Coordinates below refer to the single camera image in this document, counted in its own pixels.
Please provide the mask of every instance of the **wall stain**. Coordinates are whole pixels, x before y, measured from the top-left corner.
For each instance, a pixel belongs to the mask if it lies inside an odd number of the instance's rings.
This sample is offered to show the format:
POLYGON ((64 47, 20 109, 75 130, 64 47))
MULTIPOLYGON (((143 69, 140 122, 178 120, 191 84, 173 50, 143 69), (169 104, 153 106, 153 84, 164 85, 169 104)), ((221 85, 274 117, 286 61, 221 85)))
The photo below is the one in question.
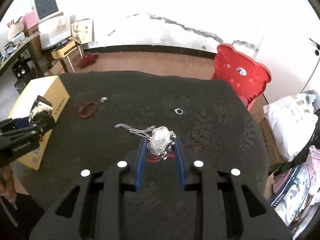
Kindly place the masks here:
POLYGON ((256 47, 256 45, 251 44, 251 43, 247 43, 246 41, 239 41, 239 40, 234 40, 233 42, 231 42, 231 45, 240 45, 240 46, 245 46, 246 48, 249 49, 253 49, 255 52, 258 52, 259 49, 256 47))
POLYGON ((92 45, 92 46, 96 46, 96 45, 98 45, 98 41, 90 41, 90 42, 88 42, 88 45, 89 45, 89 47, 90 47, 90 45, 92 45))
POLYGON ((188 32, 194 32, 195 34, 198 34, 198 35, 203 36, 205 38, 212 38, 212 39, 214 39, 215 41, 217 41, 219 43, 223 43, 223 39, 219 38, 214 33, 204 32, 204 31, 192 29, 192 28, 189 28, 189 27, 185 27, 184 25, 182 25, 180 23, 177 23, 175 21, 169 20, 169 19, 167 19, 165 17, 157 17, 157 16, 149 14, 149 13, 148 13, 148 15, 150 16, 150 19, 153 19, 153 20, 164 20, 165 23, 178 25, 178 26, 182 27, 184 30, 186 30, 188 32))
MULTIPOLYGON (((137 15, 140 15, 139 13, 138 14, 132 14, 132 15, 129 15, 126 17, 126 19, 130 16, 137 16, 137 15)), ((180 23, 177 23, 175 21, 172 21, 172 20, 169 20, 165 17, 161 17, 161 16, 155 16, 155 15, 152 15, 152 14, 149 14, 149 17, 150 19, 152 20, 164 20, 165 23, 169 23, 169 24, 174 24, 174 25, 177 25, 177 26, 180 26, 181 28, 183 28, 184 30, 188 31, 188 32, 193 32, 195 34, 198 34, 200 36, 203 36, 205 38, 212 38, 214 39, 215 41, 219 42, 219 43, 223 43, 223 39, 221 39, 220 37, 218 37, 216 34, 214 33, 209 33, 209 32, 205 32, 205 31, 201 31, 201 30, 196 30, 196 29, 193 29, 193 28, 190 28, 190 27, 185 27, 185 25, 183 24, 180 24, 180 23)), ((116 30, 114 29, 111 33, 108 34, 108 36, 111 36, 116 30)), ((246 48, 249 48, 249 49, 252 49, 255 51, 255 53, 257 53, 259 51, 259 49, 256 47, 256 45, 252 44, 252 43, 248 43, 246 41, 240 41, 240 40, 234 40, 231 45, 234 46, 234 45, 240 45, 240 46, 245 46, 246 48)))
POLYGON ((114 29, 111 33, 108 34, 108 36, 111 36, 112 33, 114 33, 116 29, 114 29))

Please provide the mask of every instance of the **wooden floor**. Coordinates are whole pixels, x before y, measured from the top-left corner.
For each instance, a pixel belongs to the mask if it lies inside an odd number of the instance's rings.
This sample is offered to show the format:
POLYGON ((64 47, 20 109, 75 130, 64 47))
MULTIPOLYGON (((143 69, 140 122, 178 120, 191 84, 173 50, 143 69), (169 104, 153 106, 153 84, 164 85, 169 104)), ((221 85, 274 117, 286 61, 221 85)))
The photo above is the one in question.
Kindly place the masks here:
POLYGON ((102 53, 95 64, 77 69, 76 72, 124 70, 159 76, 210 79, 214 72, 214 60, 157 52, 113 52, 102 53))

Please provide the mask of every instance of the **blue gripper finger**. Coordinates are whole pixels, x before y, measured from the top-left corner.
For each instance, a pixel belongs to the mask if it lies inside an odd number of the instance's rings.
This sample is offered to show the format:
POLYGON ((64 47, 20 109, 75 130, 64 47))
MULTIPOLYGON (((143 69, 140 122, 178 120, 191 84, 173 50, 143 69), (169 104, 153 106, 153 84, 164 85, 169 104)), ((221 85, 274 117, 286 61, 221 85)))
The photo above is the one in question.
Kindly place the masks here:
POLYGON ((144 138, 140 142, 139 150, 138 150, 138 161, 135 167, 136 170, 136 180, 134 183, 134 187, 138 190, 142 185, 143 173, 144 173, 144 165, 146 162, 146 154, 147 154, 147 139, 144 138))
POLYGON ((177 137, 174 138, 173 141, 174 141, 174 156, 176 159, 178 178, 181 186, 183 187, 183 189, 185 189, 186 188, 186 168, 185 168, 185 164, 183 163, 183 159, 181 155, 181 151, 182 151, 182 149, 180 148, 181 144, 177 137))

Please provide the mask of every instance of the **silver ring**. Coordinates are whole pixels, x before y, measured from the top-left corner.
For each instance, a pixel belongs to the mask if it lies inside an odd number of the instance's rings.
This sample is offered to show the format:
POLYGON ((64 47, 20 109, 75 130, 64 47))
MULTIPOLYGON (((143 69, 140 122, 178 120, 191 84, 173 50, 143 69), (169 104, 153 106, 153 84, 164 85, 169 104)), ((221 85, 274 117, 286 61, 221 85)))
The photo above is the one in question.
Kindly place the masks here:
POLYGON ((183 114, 183 111, 180 108, 177 108, 174 111, 176 112, 176 114, 183 114))

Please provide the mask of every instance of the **pink box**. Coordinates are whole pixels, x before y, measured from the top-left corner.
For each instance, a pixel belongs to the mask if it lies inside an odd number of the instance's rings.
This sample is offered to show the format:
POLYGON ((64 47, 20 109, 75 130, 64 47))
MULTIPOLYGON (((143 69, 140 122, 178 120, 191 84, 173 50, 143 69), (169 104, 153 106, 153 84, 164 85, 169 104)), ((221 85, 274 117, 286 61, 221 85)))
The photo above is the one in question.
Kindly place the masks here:
POLYGON ((21 19, 21 22, 24 25, 25 31, 31 29, 32 27, 36 26, 37 23, 37 18, 36 18, 36 11, 33 10, 29 13, 27 13, 23 18, 21 19))

